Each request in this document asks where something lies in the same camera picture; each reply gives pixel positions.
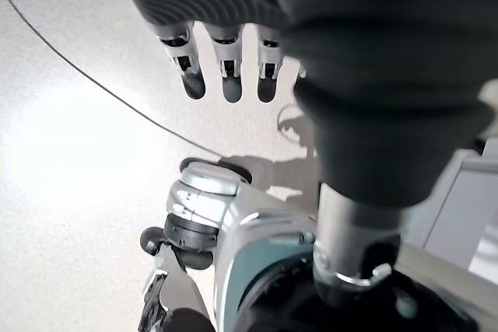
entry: robotic hand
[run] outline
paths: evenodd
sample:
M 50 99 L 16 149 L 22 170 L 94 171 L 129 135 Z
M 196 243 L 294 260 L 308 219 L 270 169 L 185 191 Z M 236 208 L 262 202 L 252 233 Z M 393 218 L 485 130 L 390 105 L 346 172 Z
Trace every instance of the robotic hand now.
M 218 328 L 227 332 L 244 330 L 239 322 L 254 315 L 248 303 L 257 305 L 261 311 L 254 320 L 275 315 L 265 314 L 268 305 L 278 305 L 287 297 L 282 290 L 278 295 L 273 293 L 272 285 L 278 284 L 282 275 L 280 270 L 275 270 L 272 280 L 265 278 L 268 283 L 261 280 L 262 273 L 266 273 L 263 270 L 270 271 L 273 264 L 285 268 L 282 270 L 285 279 L 290 276 L 295 280 L 281 288 L 290 287 L 292 292 L 302 292 L 303 299 L 314 300 L 307 303 L 310 309 L 299 309 L 301 303 L 289 297 L 291 304 L 282 303 L 285 306 L 282 315 L 288 316 L 287 320 L 296 320 L 290 314 L 319 309 L 318 315 L 324 317 L 323 323 L 314 329 L 306 327 L 307 322 L 303 321 L 304 324 L 297 324 L 298 330 L 320 330 L 319 326 L 327 323 L 344 326 L 340 323 L 362 319 L 352 318 L 358 313 L 368 318 L 378 315 L 395 320 L 393 310 L 398 310 L 395 314 L 398 316 L 403 312 L 400 314 L 399 308 L 393 308 L 394 299 L 432 300 L 424 302 L 433 306 L 436 315 L 425 314 L 420 308 L 417 315 L 440 322 L 437 324 L 440 329 L 432 330 L 453 326 L 448 320 L 454 314 L 439 306 L 442 301 L 403 278 L 395 271 L 395 264 L 401 249 L 400 233 L 412 207 L 430 195 L 454 150 L 471 141 L 493 118 L 493 111 L 479 102 L 477 95 L 484 82 L 498 76 L 496 0 L 134 1 L 166 46 L 182 74 L 187 94 L 193 99 L 200 99 L 205 92 L 191 32 L 193 20 L 205 24 L 215 44 L 223 93 L 230 102 L 238 101 L 241 95 L 240 31 L 245 23 L 259 25 L 261 101 L 270 101 L 275 95 L 284 54 L 299 59 L 302 66 L 294 92 L 298 104 L 314 122 L 322 170 L 316 224 L 289 212 L 289 207 L 270 197 L 261 196 L 240 180 L 235 188 L 236 177 L 232 175 L 230 179 L 218 166 L 203 169 L 210 177 L 200 178 L 204 180 L 201 186 L 188 181 L 190 172 L 185 170 L 189 166 L 184 169 L 182 185 L 173 187 L 173 190 L 183 186 L 194 188 L 185 196 L 195 197 L 196 201 L 208 198 L 209 204 L 205 206 L 213 212 L 199 214 L 204 220 L 198 222 L 194 214 L 197 207 L 184 211 L 180 206 L 186 205 L 173 204 L 171 209 L 176 207 L 182 212 L 170 212 L 171 218 L 160 240 L 166 246 L 161 244 L 164 249 L 158 250 L 157 255 L 167 256 L 177 248 L 180 266 L 188 266 L 189 261 L 196 266 L 209 262 L 214 253 Z M 211 190 L 213 185 L 218 186 L 209 182 L 216 180 L 217 173 L 223 175 L 223 180 L 231 180 L 230 192 Z M 241 214 L 231 210 L 235 207 L 248 210 Z M 219 231 L 205 232 L 204 226 Z M 211 244 L 200 247 L 192 244 L 186 250 L 187 239 L 178 236 L 179 232 L 196 232 L 195 240 L 198 234 L 202 238 L 208 236 Z M 253 250 L 247 252 L 251 255 L 237 257 L 239 251 L 246 253 L 243 251 L 246 245 L 239 238 L 249 236 L 248 232 L 254 237 L 260 232 L 266 244 L 259 246 L 256 242 L 261 240 L 251 239 L 247 244 Z M 275 240 L 287 244 L 277 245 Z M 194 260 L 189 257 L 192 253 L 200 254 Z M 268 262 L 260 264 L 257 258 Z M 250 270 L 252 263 L 258 263 L 257 271 Z M 253 272 L 246 278 L 233 272 L 240 267 L 243 274 Z M 296 276 L 302 274 L 304 282 L 293 278 L 293 271 Z M 236 274 L 233 283 L 230 283 L 231 274 Z M 266 290 L 253 294 L 258 279 L 267 288 L 262 285 L 261 289 Z M 305 286 L 308 280 L 313 287 Z M 159 283 L 151 290 L 157 290 Z M 228 296 L 233 294 L 228 292 L 229 284 L 238 287 L 235 296 Z M 265 326 L 270 325 L 269 330 L 293 330 L 285 319 L 272 320 Z M 417 321 L 417 318 L 402 319 Z M 408 328 L 394 322 L 392 325 L 401 330 Z

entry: silver cylinder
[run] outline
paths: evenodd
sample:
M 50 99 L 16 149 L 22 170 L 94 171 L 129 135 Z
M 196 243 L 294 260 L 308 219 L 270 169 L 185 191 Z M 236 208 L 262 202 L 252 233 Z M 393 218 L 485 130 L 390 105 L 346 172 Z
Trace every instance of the silver cylinder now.
M 314 244 L 314 279 L 321 297 L 344 306 L 391 274 L 411 208 L 353 201 L 322 184 Z

